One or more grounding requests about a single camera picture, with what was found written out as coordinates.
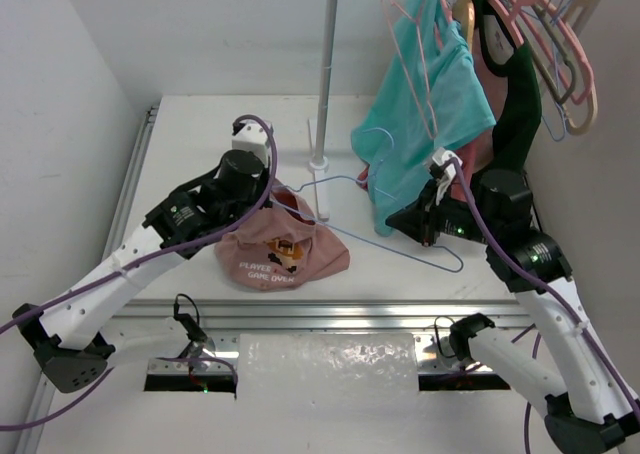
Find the pink printed t shirt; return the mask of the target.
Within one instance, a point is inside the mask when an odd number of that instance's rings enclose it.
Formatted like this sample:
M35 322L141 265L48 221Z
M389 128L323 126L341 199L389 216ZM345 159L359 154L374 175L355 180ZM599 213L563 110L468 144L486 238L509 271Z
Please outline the pink printed t shirt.
M274 185L270 205L215 244L223 273L250 290L296 289L347 270L348 248L314 220L306 201Z

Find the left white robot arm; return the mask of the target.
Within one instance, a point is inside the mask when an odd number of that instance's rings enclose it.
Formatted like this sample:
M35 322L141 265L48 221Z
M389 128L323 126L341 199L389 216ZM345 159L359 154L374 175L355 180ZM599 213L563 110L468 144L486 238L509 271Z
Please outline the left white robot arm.
M113 318L155 280L262 208L272 183L271 162L231 149L213 170L172 190L68 293L43 306L20 306L13 318L45 377L60 392L74 393L139 358L201 354L211 340L179 308L150 329L125 328Z

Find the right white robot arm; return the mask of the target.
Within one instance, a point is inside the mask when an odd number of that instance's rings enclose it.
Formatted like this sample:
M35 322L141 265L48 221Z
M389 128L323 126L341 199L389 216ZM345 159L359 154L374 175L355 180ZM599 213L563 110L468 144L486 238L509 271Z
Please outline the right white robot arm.
M485 245L486 261L525 309L557 367L521 353L485 314L437 334L437 358L451 370L492 369L526 399L562 453L606 453L639 432L639 397L591 330L572 268L559 244L533 225L533 194L515 172L484 173L474 197L452 197L454 168L434 168L418 197L387 223L431 245L449 234Z

